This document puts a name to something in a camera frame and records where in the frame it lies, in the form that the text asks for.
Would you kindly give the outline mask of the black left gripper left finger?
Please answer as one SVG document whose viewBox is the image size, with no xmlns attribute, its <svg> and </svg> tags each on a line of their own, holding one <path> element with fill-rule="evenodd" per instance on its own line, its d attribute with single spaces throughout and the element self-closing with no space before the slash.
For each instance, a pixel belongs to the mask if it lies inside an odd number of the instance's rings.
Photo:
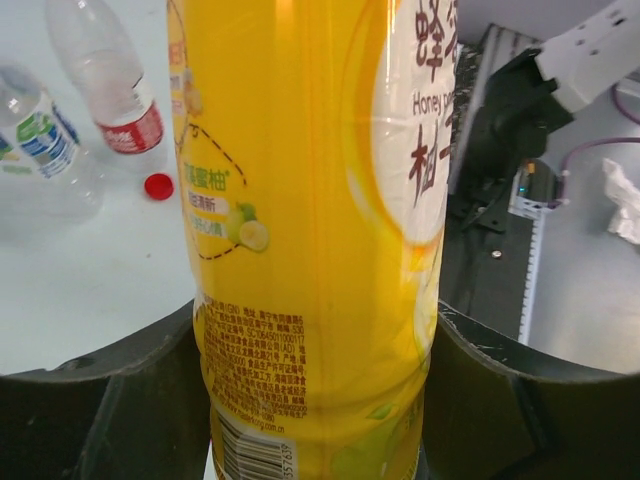
<svg viewBox="0 0 640 480">
<path fill-rule="evenodd" d="M 4 479 L 201 479 L 209 396 L 193 305 L 53 370 L 1 378 Z"/>
</svg>

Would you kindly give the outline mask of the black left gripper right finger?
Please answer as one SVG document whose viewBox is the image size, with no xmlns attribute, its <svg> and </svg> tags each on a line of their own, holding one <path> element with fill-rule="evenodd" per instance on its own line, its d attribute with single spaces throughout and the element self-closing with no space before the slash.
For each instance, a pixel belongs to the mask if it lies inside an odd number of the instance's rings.
<svg viewBox="0 0 640 480">
<path fill-rule="evenodd" d="M 422 438 L 433 479 L 636 479 L 639 376 L 561 360 L 440 303 Z"/>
</svg>

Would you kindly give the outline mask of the red bottle cap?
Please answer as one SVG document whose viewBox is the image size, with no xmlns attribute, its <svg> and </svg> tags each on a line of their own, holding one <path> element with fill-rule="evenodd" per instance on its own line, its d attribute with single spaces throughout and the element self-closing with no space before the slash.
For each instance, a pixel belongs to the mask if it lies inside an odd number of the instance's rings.
<svg viewBox="0 0 640 480">
<path fill-rule="evenodd" d="M 143 188 L 146 196 L 154 201 L 167 200 L 175 191 L 172 178 L 162 172 L 149 175 L 143 183 Z"/>
</svg>

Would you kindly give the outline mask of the blue white label water bottle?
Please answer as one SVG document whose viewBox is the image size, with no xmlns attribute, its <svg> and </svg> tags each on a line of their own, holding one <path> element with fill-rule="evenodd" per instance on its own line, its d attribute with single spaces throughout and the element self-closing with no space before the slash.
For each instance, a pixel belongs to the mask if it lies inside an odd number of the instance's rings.
<svg viewBox="0 0 640 480">
<path fill-rule="evenodd" d="M 44 85 L 1 63 L 1 213 L 84 219 L 104 197 L 103 175 Z"/>
</svg>

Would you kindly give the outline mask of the yellow juice bottle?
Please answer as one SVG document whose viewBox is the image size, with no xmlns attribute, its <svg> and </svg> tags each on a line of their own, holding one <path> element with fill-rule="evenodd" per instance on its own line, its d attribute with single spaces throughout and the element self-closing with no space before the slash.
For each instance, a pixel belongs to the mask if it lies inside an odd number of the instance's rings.
<svg viewBox="0 0 640 480">
<path fill-rule="evenodd" d="M 166 8 L 217 475 L 415 478 L 457 3 Z"/>
</svg>

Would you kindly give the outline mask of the red label water bottle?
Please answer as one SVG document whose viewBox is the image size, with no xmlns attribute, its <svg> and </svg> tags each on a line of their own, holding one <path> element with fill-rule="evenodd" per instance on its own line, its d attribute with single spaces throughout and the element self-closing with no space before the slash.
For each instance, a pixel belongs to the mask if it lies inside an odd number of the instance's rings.
<svg viewBox="0 0 640 480">
<path fill-rule="evenodd" d="M 121 21 L 104 1 L 47 1 L 54 52 L 116 164 L 151 174 L 167 160 L 156 95 Z"/>
</svg>

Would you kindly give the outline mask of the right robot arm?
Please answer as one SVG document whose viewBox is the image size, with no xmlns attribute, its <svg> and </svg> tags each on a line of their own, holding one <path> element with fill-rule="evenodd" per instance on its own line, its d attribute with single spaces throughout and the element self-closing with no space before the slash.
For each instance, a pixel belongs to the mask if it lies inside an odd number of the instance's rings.
<svg viewBox="0 0 640 480">
<path fill-rule="evenodd" d="M 639 68 L 639 4 L 614 1 L 572 29 L 481 70 L 460 123 L 449 214 L 503 232 L 511 185 L 551 133 Z"/>
</svg>

